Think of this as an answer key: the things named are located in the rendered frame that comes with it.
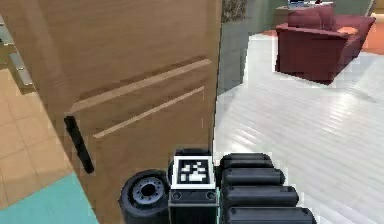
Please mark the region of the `dark red sofa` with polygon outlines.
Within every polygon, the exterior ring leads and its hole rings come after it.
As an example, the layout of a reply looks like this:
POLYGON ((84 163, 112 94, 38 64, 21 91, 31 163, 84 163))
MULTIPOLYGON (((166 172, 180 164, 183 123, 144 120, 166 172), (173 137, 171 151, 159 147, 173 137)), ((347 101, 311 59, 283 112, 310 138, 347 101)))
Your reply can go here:
POLYGON ((287 22, 276 26, 275 70, 329 85, 359 55, 374 22, 374 17, 337 15, 332 5, 290 10, 287 22), (358 32, 337 32, 342 27, 358 32))

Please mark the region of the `grey metal rail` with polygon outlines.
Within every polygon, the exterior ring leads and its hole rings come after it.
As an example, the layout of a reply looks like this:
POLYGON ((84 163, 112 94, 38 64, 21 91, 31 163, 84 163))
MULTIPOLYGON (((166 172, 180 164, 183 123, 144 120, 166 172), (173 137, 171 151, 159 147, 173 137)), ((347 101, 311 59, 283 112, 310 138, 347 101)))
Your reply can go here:
POLYGON ((30 74, 21 58, 14 40, 0 15, 0 68, 7 67, 21 90, 33 91, 30 74))

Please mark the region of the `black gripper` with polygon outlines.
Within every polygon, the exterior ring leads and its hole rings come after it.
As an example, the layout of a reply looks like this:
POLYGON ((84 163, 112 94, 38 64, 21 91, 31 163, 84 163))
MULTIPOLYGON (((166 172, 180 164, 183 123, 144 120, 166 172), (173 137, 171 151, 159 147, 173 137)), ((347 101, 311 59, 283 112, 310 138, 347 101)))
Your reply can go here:
POLYGON ((129 178, 118 200, 125 224, 169 224, 166 172, 149 169, 129 178))

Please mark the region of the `teal floor mat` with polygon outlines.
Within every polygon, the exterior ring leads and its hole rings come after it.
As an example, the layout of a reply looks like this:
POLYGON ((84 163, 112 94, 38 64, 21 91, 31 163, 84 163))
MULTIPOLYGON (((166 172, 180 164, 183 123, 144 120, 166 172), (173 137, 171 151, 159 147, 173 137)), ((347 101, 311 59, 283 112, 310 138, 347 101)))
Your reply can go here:
POLYGON ((99 224, 75 174, 0 210, 0 224, 99 224))

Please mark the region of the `brown wooden room door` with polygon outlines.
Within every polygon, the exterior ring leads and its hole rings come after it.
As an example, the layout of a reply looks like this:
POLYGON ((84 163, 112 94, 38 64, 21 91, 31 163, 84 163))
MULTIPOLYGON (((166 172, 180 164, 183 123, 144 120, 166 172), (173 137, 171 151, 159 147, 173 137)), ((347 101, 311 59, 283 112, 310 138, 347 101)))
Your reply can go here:
POLYGON ((178 148, 211 147, 220 0, 0 0, 0 15, 99 224, 123 224, 133 174, 166 168, 178 148))

